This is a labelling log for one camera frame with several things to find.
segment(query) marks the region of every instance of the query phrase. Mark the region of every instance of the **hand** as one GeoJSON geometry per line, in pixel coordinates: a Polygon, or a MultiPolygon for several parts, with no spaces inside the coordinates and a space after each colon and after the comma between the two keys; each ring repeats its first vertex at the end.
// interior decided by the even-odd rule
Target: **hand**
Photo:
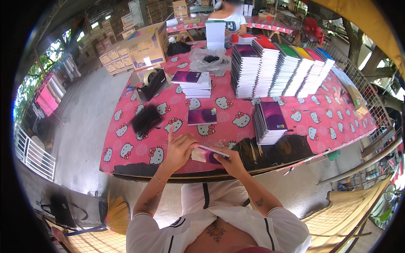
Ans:
{"type": "Polygon", "coordinates": [[[210,148],[229,155],[229,159],[227,160],[222,155],[214,154],[214,158],[224,166],[226,172],[228,172],[229,175],[231,175],[236,179],[241,179],[242,177],[248,174],[245,167],[243,166],[238,151],[229,150],[226,147],[210,147],[210,148]]]}
{"type": "Polygon", "coordinates": [[[241,29],[235,32],[235,35],[242,35],[242,34],[246,34],[246,32],[242,31],[241,29]]]}
{"type": "Polygon", "coordinates": [[[166,159],[160,165],[163,165],[165,170],[171,172],[170,175],[181,168],[190,158],[191,151],[198,147],[197,139],[191,134],[179,134],[176,138],[173,138],[173,130],[174,126],[172,125],[168,134],[166,159]]]}

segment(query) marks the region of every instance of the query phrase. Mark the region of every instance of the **concrete floor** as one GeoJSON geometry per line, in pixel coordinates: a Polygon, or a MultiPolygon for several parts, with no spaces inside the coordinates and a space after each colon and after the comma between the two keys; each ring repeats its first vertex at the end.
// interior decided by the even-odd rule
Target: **concrete floor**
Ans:
{"type": "MultiPolygon", "coordinates": [[[[98,60],[81,70],[82,78],[68,89],[62,100],[61,118],[55,131],[53,154],[57,157],[55,183],[81,193],[109,188],[122,195],[132,208],[146,186],[116,179],[99,171],[105,135],[120,93],[130,73],[112,77],[98,60]]],[[[360,163],[360,143],[341,149],[340,157],[303,164],[284,176],[285,171],[256,176],[256,180],[273,193],[288,210],[303,218],[308,212],[326,207],[326,194],[331,185],[316,185],[320,180],[347,171],[360,163]]],[[[155,216],[160,227],[174,222],[181,215],[180,184],[168,184],[155,216]]]]}

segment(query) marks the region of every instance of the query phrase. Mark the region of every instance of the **green notebook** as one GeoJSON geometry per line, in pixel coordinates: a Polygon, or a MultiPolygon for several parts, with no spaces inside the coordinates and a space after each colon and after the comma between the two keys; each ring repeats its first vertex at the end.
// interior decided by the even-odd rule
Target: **green notebook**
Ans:
{"type": "Polygon", "coordinates": [[[301,59],[295,52],[294,50],[291,49],[288,45],[284,44],[278,44],[278,46],[286,53],[286,55],[294,58],[301,59]]]}

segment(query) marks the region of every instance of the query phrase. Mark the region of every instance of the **packing tape roll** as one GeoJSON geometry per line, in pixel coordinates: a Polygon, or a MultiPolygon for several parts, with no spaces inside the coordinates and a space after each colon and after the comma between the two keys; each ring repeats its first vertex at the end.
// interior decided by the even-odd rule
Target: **packing tape roll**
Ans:
{"type": "Polygon", "coordinates": [[[149,81],[151,80],[151,78],[157,73],[156,69],[150,69],[148,71],[146,71],[145,75],[143,76],[143,84],[145,86],[149,85],[149,81]]]}

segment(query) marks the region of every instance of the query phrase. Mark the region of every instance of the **white pants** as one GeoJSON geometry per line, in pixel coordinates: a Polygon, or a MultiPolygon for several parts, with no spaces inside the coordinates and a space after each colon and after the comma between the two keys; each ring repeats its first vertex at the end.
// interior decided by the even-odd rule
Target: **white pants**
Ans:
{"type": "Polygon", "coordinates": [[[244,206],[248,199],[249,195],[239,180],[183,184],[181,187],[182,215],[207,208],[244,206]]]}

